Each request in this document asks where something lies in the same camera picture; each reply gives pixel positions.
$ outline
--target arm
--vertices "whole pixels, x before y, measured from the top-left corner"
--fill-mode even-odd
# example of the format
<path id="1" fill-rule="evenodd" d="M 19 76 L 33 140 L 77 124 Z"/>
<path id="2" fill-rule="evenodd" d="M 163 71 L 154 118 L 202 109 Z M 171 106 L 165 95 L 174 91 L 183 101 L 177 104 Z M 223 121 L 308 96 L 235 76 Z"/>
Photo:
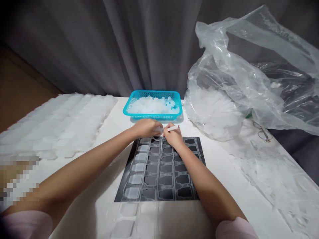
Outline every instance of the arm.
<path id="1" fill-rule="evenodd" d="M 247 220 L 226 188 L 185 145 L 180 129 L 167 131 L 172 126 L 169 123 L 164 128 L 164 135 L 182 158 L 210 221 L 217 226 L 222 221 L 233 221 L 236 217 Z"/>
<path id="2" fill-rule="evenodd" d="M 56 171 L 34 192 L 27 194 L 17 205 L 9 207 L 3 215 L 19 211 L 38 210 L 49 214 L 54 228 L 58 225 L 73 200 L 87 188 L 132 141 L 140 137 L 158 135 L 153 131 L 163 127 L 154 119 L 142 119 L 132 128 L 86 152 Z"/>

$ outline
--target person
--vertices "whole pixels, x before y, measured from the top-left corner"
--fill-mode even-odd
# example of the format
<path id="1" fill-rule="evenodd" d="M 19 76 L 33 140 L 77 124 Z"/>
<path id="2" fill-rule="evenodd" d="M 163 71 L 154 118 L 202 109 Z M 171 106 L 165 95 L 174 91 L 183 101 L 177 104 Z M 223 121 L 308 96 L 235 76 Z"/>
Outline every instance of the person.
<path id="1" fill-rule="evenodd" d="M 180 129 L 163 136 L 182 158 L 217 239 L 256 239 L 252 226 L 218 179 L 185 145 Z M 56 171 L 33 192 L 2 213 L 2 219 L 17 239 L 45 239 L 61 221 L 74 199 L 86 189 L 129 144 L 137 138 L 159 135 L 163 125 L 154 119 L 141 119 L 133 127 L 86 152 Z"/>

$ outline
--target forearm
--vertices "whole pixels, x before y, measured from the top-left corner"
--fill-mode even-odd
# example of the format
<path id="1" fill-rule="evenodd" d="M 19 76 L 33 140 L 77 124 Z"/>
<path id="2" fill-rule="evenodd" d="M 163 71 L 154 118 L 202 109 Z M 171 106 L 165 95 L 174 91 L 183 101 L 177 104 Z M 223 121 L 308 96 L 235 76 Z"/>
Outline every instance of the forearm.
<path id="1" fill-rule="evenodd" d="M 219 180 L 185 145 L 175 148 L 181 156 L 211 222 L 218 225 L 221 221 L 234 220 L 237 216 L 246 220 L 245 215 Z"/>
<path id="2" fill-rule="evenodd" d="M 76 158 L 40 184 L 39 198 L 56 202 L 73 200 L 135 139 L 128 129 Z"/>

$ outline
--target curtain fold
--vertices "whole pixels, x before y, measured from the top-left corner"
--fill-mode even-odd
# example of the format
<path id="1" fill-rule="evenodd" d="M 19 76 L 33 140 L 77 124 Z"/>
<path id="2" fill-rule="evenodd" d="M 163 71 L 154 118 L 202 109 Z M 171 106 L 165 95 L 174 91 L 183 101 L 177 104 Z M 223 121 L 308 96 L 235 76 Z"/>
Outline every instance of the curtain fold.
<path id="1" fill-rule="evenodd" d="M 183 98 L 203 53 L 195 23 L 238 18 L 262 4 L 319 46 L 316 8 L 292 0 L 25 1 L 3 41 L 64 93 L 175 90 Z"/>

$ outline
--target wooden wall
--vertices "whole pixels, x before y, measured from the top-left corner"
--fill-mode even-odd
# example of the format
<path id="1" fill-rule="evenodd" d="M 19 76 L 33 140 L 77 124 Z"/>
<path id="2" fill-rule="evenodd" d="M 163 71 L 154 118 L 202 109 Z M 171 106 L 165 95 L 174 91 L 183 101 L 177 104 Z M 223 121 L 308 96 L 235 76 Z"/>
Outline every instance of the wooden wall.
<path id="1" fill-rule="evenodd" d="M 0 132 L 61 92 L 8 48 L 0 47 Z"/>

